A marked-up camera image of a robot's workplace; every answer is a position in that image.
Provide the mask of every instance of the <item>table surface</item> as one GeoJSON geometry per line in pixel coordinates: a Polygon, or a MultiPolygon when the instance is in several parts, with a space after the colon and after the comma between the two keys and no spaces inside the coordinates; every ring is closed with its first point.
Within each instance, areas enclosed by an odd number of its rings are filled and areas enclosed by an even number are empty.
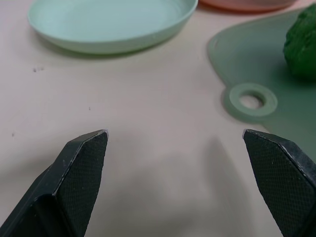
{"type": "MultiPolygon", "coordinates": [[[[299,0],[286,11],[310,4],[299,0]]],[[[31,0],[0,2],[0,224],[66,142],[106,128],[86,237],[281,237],[245,128],[221,105],[206,46],[242,15],[198,8],[180,34],[127,56],[83,56],[40,39],[31,0]]]]}

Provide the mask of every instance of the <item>green vegetable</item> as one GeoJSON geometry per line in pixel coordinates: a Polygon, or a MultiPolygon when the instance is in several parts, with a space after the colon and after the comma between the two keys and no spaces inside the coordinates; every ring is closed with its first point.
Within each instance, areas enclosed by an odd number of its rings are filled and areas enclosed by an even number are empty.
{"type": "Polygon", "coordinates": [[[284,57],[291,73],[316,81],[316,4],[301,12],[286,34],[284,57]]]}

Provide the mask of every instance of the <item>ring hole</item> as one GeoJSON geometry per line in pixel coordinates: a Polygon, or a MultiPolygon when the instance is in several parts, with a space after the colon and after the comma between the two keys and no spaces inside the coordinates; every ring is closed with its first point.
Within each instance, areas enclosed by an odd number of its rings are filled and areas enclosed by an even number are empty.
{"type": "Polygon", "coordinates": [[[246,108],[257,110],[261,107],[263,107],[264,102],[263,100],[256,95],[253,94],[245,94],[240,97],[240,102],[242,105],[244,105],[246,108]]]}

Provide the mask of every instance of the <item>green cutting board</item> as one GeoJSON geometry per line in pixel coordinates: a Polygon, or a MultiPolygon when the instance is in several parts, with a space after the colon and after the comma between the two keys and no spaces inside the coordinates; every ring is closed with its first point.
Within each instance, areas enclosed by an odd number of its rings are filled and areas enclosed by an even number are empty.
{"type": "Polygon", "coordinates": [[[316,162],[316,83],[292,77],[283,55],[286,33],[300,11],[226,29],[210,41],[208,53],[227,86],[227,111],[297,143],[316,162]],[[242,94],[259,97],[263,107],[242,106],[242,94]]]}

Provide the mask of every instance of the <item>mint green plate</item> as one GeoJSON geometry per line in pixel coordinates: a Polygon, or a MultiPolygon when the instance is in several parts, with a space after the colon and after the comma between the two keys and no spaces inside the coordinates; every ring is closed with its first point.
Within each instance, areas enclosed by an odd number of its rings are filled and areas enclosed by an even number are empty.
{"type": "Polygon", "coordinates": [[[226,29],[211,40],[208,52],[227,86],[227,111],[294,141],[316,162],[316,83],[292,77],[283,55],[286,32],[300,11],[226,29]],[[263,106],[244,107],[239,97],[245,94],[258,97],[263,106]]]}
{"type": "Polygon", "coordinates": [[[37,0],[29,23],[62,48],[94,54],[150,47],[176,33],[198,0],[37,0]]]}

